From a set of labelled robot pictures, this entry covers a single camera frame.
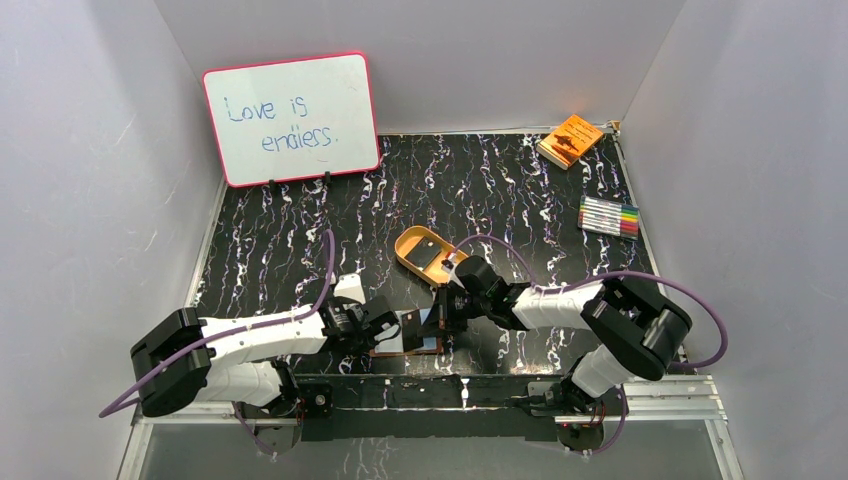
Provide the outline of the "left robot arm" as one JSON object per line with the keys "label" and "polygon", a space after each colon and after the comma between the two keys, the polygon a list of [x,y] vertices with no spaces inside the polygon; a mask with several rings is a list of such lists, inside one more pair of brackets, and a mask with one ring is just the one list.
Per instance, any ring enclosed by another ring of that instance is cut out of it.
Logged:
{"label": "left robot arm", "polygon": [[142,413],[173,414],[195,401],[237,402],[275,416],[294,411],[299,391],[287,355],[366,353],[402,330],[387,299],[330,296],[319,306],[243,318],[174,311],[130,350]]}

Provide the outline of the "brown leather card holder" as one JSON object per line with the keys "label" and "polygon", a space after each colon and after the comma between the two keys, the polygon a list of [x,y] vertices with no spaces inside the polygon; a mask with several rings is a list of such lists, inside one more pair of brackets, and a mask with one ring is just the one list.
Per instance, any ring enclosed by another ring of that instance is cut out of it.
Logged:
{"label": "brown leather card holder", "polygon": [[380,358],[442,353],[440,338],[418,336],[418,329],[424,324],[429,313],[429,308],[396,311],[400,325],[378,335],[379,343],[370,350],[369,356]]}

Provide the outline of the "black credit card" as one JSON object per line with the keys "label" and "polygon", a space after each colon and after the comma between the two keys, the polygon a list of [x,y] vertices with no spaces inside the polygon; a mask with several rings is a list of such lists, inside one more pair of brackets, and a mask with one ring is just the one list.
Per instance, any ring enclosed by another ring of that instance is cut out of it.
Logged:
{"label": "black credit card", "polygon": [[405,259],[415,268],[424,270],[441,255],[441,252],[440,244],[431,239],[422,238],[406,254]]}
{"label": "black credit card", "polygon": [[421,337],[419,331],[424,325],[430,309],[417,309],[401,314],[402,348],[406,354],[436,354],[441,351],[441,340],[436,337]]}

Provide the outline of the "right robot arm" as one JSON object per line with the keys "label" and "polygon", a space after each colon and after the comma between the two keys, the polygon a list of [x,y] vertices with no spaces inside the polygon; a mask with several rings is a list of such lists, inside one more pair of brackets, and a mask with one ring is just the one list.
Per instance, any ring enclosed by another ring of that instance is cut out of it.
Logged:
{"label": "right robot arm", "polygon": [[579,358],[558,382],[536,382],[508,405],[536,416],[587,414],[610,389],[636,377],[658,381],[692,328],[680,306],[640,272],[608,273],[560,288],[509,283],[480,256],[460,261],[438,286],[418,330],[421,337],[452,336],[485,317],[502,329],[588,329],[599,346]]}

